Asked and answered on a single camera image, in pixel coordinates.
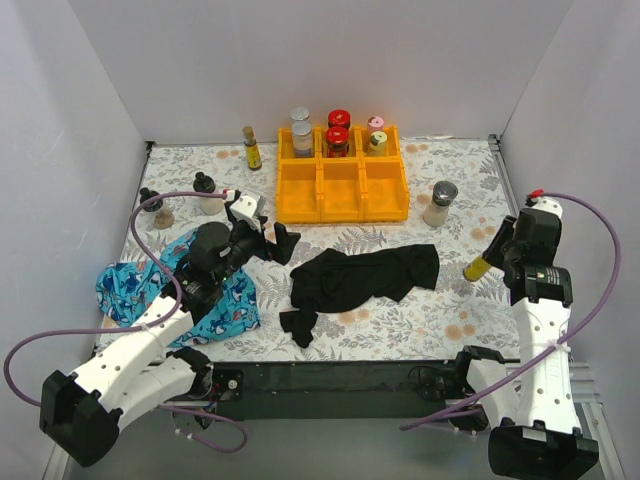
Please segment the small yellow-label sauce bottle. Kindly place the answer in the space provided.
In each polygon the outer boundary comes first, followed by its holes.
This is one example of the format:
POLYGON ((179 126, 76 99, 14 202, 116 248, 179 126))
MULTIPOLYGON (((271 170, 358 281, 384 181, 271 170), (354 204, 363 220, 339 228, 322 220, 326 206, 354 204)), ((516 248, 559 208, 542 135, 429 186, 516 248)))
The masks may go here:
POLYGON ((248 167, 252 171, 259 170, 262 167, 262 158, 253 128, 245 126, 242 133, 248 167))

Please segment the blue-label spice jar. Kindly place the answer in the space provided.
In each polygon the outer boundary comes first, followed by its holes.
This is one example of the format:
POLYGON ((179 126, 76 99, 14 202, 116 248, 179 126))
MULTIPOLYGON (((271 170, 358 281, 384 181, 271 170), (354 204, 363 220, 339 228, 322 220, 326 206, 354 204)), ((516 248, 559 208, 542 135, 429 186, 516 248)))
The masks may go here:
POLYGON ((295 107, 290 111, 290 119, 293 124, 309 120, 310 112, 306 107, 295 107))
POLYGON ((313 154, 313 130, 309 121, 292 124, 292 144, 297 158, 310 158, 313 154))

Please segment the red-lid sauce jar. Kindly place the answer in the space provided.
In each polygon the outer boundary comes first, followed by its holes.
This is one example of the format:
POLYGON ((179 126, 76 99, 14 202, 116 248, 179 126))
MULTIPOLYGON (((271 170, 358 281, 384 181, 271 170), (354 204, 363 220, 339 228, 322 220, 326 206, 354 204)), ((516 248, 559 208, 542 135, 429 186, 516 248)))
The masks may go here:
POLYGON ((326 156, 328 158, 346 157, 349 151, 349 130, 342 126, 329 127, 325 134, 326 156))
POLYGON ((334 109, 328 113, 327 123, 329 128, 342 127, 349 130, 351 126, 351 115, 345 109, 334 109))

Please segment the yellow-lid spice shaker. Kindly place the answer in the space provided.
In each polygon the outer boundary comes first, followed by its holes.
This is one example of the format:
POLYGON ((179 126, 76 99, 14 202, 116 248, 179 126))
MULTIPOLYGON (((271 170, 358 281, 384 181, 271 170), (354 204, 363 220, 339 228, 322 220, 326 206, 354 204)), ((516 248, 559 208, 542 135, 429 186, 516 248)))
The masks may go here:
POLYGON ((366 154, 368 156, 385 156, 386 147, 388 142, 388 136, 384 131, 374 131, 370 134, 369 143, 367 146, 366 154))

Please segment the pink-lid spice shaker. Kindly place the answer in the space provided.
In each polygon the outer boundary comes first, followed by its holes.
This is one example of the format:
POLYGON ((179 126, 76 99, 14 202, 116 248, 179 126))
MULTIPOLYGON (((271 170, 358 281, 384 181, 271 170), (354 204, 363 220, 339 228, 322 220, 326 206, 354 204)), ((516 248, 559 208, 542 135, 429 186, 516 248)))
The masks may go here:
POLYGON ((371 116, 367 120, 367 131, 370 135, 374 132, 383 131, 385 126, 385 121, 380 116, 371 116))

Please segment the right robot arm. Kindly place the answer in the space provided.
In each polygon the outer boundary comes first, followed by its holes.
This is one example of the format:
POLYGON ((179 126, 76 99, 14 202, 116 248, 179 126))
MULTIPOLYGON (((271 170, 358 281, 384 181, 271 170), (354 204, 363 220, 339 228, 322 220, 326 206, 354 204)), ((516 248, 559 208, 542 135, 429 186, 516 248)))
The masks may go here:
POLYGON ((496 475, 513 479, 579 479, 599 461, 573 403, 570 349, 561 343, 573 303, 569 272, 554 264, 562 207, 543 198, 506 217, 466 280, 503 272, 526 372, 519 384, 490 391, 481 403, 490 427, 488 459, 496 475))

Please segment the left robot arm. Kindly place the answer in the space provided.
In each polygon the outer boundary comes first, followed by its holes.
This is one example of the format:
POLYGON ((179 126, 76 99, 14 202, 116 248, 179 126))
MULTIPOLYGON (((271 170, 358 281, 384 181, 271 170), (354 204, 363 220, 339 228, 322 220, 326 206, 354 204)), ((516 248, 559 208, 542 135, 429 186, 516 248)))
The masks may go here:
POLYGON ((164 401, 185 394, 205 398, 213 366, 203 353, 184 347, 159 366, 152 361, 188 332, 223 296, 223 284, 252 257, 289 262, 300 236, 274 225, 269 241, 259 224, 239 220, 232 227, 199 227, 166 286, 144 314, 101 354, 69 374, 59 370, 43 383, 39 426, 83 467, 101 460, 120 432, 164 401))

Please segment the black cloth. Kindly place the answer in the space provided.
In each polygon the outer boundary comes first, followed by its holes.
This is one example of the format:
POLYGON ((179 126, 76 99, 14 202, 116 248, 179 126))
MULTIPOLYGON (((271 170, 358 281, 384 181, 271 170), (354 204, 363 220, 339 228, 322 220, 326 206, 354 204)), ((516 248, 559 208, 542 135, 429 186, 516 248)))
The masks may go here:
POLYGON ((290 273, 293 309, 279 314, 284 332, 301 348, 313 340, 320 313, 345 313, 370 298, 401 301, 413 288, 433 291, 440 269, 432 244, 347 255, 329 248, 290 273))

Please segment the black-cap white bottle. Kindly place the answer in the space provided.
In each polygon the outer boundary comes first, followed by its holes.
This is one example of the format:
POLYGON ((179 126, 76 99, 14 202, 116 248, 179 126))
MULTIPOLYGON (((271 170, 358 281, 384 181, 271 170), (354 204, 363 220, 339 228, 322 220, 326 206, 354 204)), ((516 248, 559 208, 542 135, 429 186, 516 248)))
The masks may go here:
POLYGON ((221 198, 210 197, 210 194, 216 192, 216 184, 214 179, 200 171, 195 174, 193 181, 193 189, 198 193, 206 193, 206 197, 199 198, 201 210, 206 215, 217 215, 224 208, 224 201, 221 198))

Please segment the grey-lid spice shaker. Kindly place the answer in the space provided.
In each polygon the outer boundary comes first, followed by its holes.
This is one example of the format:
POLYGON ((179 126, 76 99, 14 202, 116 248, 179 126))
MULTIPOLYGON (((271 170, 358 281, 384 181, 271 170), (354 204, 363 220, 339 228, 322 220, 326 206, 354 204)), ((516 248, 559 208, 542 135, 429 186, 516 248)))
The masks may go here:
POLYGON ((431 227, 442 226, 449 213, 449 208, 458 196, 457 186, 447 180, 434 184, 429 204, 423 213, 424 222, 431 227))

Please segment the orange six-compartment bin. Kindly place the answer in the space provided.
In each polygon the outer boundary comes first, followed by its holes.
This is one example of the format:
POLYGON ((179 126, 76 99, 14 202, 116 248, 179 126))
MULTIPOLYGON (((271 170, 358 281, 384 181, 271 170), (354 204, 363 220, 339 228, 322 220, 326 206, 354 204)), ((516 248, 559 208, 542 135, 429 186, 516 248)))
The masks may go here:
POLYGON ((285 224, 400 222, 408 219, 410 192, 395 125, 383 129, 386 153, 372 156, 366 128, 349 132, 349 155, 327 155, 326 129, 315 126, 312 156, 294 156, 292 132, 278 131, 277 220, 285 224))

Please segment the small black-cap bottle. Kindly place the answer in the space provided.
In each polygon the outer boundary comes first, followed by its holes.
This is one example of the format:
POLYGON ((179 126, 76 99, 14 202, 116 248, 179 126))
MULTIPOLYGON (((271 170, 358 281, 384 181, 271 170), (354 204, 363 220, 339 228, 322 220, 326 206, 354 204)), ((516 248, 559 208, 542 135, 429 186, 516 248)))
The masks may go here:
MULTIPOLYGON (((158 195, 159 193, 156 190, 142 187, 139 191, 139 203, 142 204, 158 195)), ((172 210, 166 205, 163 199, 156 199, 149 203, 144 207, 143 212, 151 222, 151 226, 156 230, 168 229, 173 225, 175 220, 172 210)))

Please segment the blue shark-print cloth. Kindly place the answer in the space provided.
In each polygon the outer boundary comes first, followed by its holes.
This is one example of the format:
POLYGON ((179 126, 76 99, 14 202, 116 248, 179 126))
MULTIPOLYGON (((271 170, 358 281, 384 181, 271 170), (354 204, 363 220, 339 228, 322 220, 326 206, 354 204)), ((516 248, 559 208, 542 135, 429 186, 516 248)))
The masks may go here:
MULTIPOLYGON (((114 263, 106 267, 96 284, 97 301, 104 314, 120 327, 137 321, 170 283, 152 261, 114 263)), ((217 305, 170 347, 205 345, 239 336, 261 326, 257 292, 244 270, 227 279, 217 305)))

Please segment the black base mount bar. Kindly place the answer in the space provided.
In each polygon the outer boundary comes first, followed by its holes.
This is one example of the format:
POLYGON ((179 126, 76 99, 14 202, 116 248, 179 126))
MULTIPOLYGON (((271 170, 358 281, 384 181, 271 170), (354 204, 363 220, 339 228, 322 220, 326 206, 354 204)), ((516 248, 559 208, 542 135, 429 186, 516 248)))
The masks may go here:
POLYGON ((471 395, 455 362, 224 362, 214 392, 183 393, 182 406, 216 402, 234 420, 416 418, 471 395))

